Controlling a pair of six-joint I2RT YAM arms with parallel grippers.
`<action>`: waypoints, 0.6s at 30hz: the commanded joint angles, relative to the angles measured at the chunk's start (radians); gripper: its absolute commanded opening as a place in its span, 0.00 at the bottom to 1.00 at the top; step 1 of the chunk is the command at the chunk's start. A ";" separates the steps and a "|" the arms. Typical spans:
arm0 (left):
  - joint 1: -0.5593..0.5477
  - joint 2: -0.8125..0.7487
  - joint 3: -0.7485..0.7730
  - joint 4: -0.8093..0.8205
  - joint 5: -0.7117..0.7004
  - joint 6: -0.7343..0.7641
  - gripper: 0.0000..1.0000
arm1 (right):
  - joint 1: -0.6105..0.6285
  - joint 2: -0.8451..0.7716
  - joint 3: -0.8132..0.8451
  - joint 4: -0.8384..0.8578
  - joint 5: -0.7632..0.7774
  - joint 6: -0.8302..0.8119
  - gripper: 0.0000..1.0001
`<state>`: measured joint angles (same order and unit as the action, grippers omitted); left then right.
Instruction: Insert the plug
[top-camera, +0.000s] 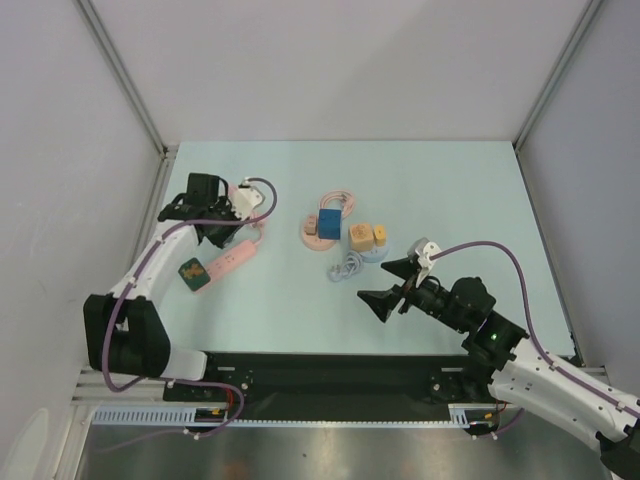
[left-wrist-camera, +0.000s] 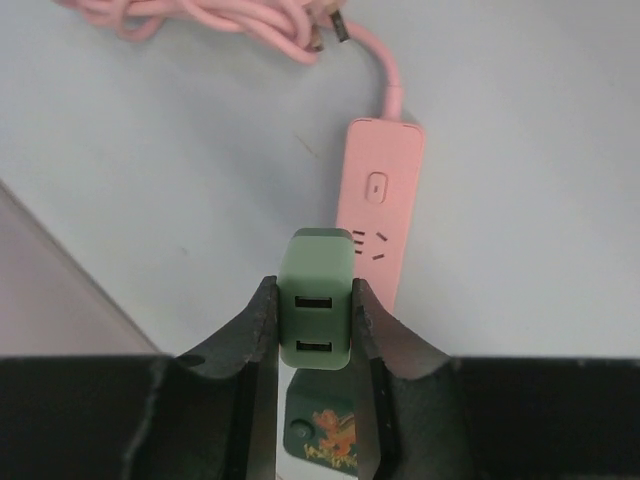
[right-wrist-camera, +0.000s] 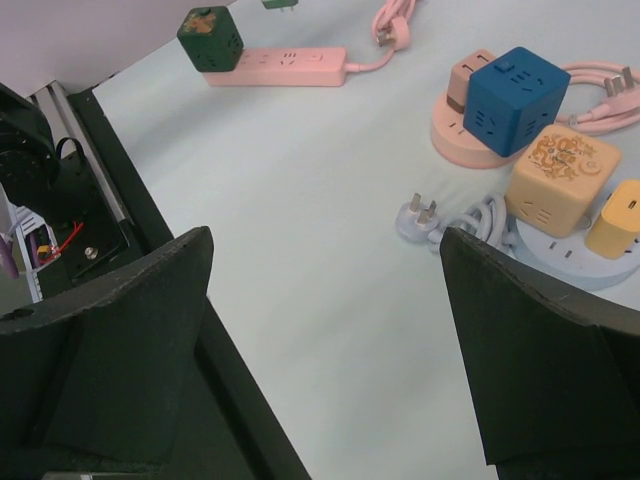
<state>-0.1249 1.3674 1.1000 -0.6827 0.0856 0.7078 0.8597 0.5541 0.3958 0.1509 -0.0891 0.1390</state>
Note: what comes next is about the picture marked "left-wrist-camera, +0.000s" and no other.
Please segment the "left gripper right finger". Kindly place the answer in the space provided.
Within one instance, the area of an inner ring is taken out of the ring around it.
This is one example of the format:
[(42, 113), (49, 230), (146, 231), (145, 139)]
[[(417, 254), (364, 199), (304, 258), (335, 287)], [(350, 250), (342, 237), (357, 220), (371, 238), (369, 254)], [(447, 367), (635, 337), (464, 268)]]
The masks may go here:
[(635, 479), (635, 359), (449, 356), (352, 293), (362, 479)]

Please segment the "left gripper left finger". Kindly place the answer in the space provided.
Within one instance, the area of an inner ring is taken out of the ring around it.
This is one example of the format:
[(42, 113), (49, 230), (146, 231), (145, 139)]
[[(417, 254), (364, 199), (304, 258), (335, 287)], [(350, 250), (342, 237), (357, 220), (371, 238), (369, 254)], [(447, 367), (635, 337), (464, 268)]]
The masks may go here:
[(278, 290), (190, 351), (1, 361), (5, 479), (272, 479)]

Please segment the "dark green cube adapter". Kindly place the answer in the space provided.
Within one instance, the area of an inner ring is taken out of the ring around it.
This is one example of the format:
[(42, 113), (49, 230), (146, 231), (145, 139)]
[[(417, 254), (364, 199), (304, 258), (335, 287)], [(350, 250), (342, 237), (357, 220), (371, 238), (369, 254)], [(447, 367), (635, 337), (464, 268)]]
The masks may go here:
[(298, 369), (286, 390), (285, 451), (355, 476), (358, 470), (353, 388), (348, 368)]

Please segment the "green plug adapter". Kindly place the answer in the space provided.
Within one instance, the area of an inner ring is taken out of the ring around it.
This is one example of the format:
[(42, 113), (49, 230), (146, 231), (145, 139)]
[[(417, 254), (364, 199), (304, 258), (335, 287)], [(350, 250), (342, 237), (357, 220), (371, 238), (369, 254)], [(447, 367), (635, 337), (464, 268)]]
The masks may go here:
[(341, 370), (350, 360), (355, 249), (340, 228), (302, 228), (277, 275), (283, 362), (297, 369)]

